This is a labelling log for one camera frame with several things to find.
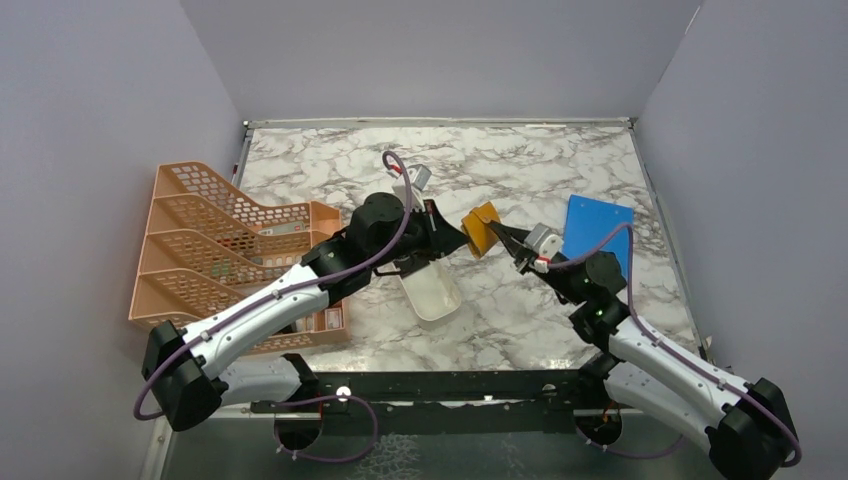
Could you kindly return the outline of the yellow leather card holder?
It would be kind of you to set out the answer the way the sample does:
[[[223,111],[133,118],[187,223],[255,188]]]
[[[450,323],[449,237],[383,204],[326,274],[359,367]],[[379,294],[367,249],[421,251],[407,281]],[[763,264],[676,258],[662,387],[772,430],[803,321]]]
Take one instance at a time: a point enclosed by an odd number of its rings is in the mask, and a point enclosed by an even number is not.
[[[474,207],[461,220],[462,231],[468,237],[468,247],[475,259],[481,259],[497,242],[491,225],[500,222],[500,216],[491,202]]]

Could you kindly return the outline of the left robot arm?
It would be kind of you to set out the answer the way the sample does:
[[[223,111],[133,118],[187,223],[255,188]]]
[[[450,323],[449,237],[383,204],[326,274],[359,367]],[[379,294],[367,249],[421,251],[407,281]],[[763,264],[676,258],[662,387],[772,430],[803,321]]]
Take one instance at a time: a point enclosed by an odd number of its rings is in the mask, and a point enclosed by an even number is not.
[[[234,381],[225,374],[242,354],[365,288],[387,263],[438,260],[467,243],[467,235],[451,225],[431,199],[424,200],[422,209],[412,210],[393,194],[369,195],[345,228],[247,299],[183,328],[170,321],[154,327],[134,417],[164,417],[175,431],[199,425],[235,392]]]

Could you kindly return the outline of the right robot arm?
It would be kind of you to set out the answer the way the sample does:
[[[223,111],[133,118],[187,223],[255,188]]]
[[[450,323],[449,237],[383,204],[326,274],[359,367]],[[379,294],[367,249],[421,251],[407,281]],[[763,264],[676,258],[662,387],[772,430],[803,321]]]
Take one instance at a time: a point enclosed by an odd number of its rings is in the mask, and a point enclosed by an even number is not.
[[[782,390],[766,378],[750,382],[681,347],[637,314],[630,273],[596,245],[568,258],[562,238],[485,224],[521,274],[532,273],[558,300],[575,305],[569,319],[600,353],[577,380],[579,398],[635,408],[705,452],[726,479],[769,479],[800,463],[803,450]]]

